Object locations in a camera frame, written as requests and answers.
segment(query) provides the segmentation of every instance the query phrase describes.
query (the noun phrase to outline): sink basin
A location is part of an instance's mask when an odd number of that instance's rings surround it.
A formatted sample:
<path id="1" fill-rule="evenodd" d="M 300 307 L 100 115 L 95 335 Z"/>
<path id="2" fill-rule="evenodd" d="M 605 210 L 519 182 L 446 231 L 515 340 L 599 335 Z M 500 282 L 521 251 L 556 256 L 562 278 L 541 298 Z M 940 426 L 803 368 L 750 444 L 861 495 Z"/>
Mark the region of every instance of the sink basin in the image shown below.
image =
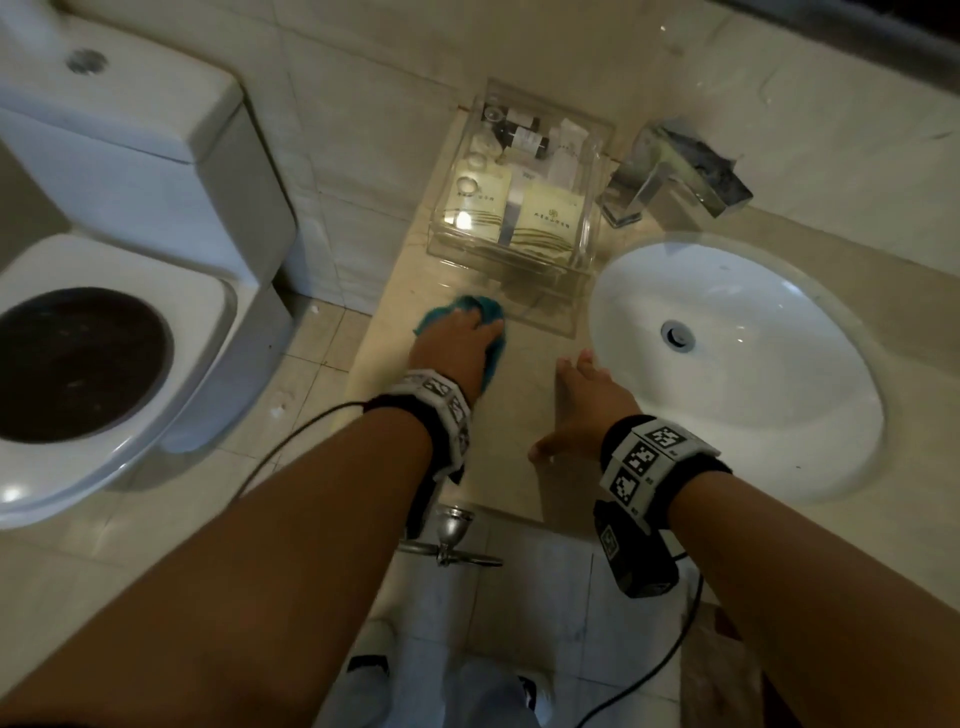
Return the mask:
<path id="1" fill-rule="evenodd" d="M 645 412 L 704 438 L 771 496 L 800 503 L 855 487 L 884 412 L 863 356 L 824 307 L 845 309 L 799 272 L 790 269 L 794 282 L 729 249 L 761 252 L 712 242 L 727 250 L 664 241 L 604 270 L 589 305 L 597 358 Z"/>

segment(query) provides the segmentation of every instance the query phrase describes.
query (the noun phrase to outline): pants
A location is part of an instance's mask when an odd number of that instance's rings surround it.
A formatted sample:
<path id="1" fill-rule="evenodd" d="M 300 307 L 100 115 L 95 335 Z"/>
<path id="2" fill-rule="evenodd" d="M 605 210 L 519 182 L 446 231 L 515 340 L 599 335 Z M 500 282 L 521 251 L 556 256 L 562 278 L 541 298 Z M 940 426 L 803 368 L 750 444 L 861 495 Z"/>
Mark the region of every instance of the pants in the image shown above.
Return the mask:
<path id="1" fill-rule="evenodd" d="M 516 675 L 469 658 L 444 680 L 444 728 L 539 728 Z M 315 728 L 380 728 L 390 715 L 390 680 L 379 667 L 341 675 Z"/>

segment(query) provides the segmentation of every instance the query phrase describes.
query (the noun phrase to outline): forearm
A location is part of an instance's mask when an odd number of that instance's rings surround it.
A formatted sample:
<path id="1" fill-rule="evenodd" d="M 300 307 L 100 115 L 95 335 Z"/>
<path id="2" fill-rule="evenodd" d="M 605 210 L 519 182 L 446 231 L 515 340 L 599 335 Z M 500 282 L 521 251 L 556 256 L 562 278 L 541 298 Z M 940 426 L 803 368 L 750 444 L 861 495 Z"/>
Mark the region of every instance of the forearm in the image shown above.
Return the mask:
<path id="1" fill-rule="evenodd" d="M 957 721 L 947 605 L 724 473 L 687 484 L 669 522 L 804 726 Z"/>
<path id="2" fill-rule="evenodd" d="M 308 725 L 431 453 L 412 415 L 364 415 L 148 571 L 8 696 L 0 724 Z"/>

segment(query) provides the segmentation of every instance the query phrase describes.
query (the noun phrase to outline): white toilet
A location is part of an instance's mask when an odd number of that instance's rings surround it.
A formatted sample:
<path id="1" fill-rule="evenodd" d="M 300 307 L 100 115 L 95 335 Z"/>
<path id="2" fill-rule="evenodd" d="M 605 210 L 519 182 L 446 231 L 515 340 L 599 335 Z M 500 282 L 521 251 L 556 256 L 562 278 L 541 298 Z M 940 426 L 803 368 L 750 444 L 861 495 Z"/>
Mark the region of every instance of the white toilet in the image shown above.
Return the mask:
<path id="1" fill-rule="evenodd" d="M 271 281 L 296 223 L 236 80 L 65 33 L 69 63 L 0 43 L 0 138 L 74 226 L 0 270 L 0 528 L 210 442 L 291 330 Z"/>

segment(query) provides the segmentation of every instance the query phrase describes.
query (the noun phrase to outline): person's right arm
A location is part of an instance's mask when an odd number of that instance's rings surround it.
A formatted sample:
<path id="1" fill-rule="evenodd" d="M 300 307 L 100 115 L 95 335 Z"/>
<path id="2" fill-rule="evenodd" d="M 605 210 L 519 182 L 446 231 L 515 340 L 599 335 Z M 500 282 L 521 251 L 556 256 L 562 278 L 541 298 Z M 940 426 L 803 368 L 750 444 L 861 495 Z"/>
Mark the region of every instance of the person's right arm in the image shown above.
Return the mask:
<path id="1" fill-rule="evenodd" d="M 610 426 L 639 412 L 589 352 L 558 363 L 558 386 L 566 407 L 534 460 L 599 459 Z M 960 724 L 960 614 L 946 604 L 733 475 L 698 475 L 667 517 L 804 726 Z"/>

